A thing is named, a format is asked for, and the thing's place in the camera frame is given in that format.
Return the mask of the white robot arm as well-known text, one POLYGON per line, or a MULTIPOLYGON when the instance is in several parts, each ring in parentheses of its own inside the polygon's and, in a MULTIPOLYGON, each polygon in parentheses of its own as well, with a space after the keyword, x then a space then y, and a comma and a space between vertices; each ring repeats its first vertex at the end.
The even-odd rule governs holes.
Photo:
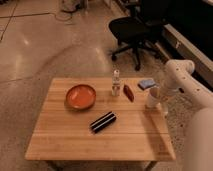
POLYGON ((197 105, 187 128, 183 171, 213 171, 213 92, 191 76, 194 70, 192 60, 167 61, 159 95, 166 101, 182 88, 197 105))

